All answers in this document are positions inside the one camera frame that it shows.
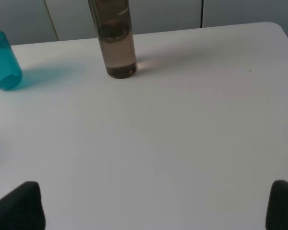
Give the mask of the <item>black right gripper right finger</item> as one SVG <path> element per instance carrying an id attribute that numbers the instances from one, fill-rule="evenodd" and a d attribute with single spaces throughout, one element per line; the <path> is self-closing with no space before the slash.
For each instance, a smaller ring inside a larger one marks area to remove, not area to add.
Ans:
<path id="1" fill-rule="evenodd" d="M 288 182 L 274 181 L 271 187 L 265 228 L 267 230 L 288 230 Z"/>

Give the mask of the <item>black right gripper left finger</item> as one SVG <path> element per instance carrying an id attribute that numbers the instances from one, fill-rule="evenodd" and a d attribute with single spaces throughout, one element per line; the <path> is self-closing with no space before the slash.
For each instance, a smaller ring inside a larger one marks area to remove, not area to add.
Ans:
<path id="1" fill-rule="evenodd" d="M 46 218 L 38 182 L 24 182 L 0 199 L 0 230 L 45 228 Z"/>

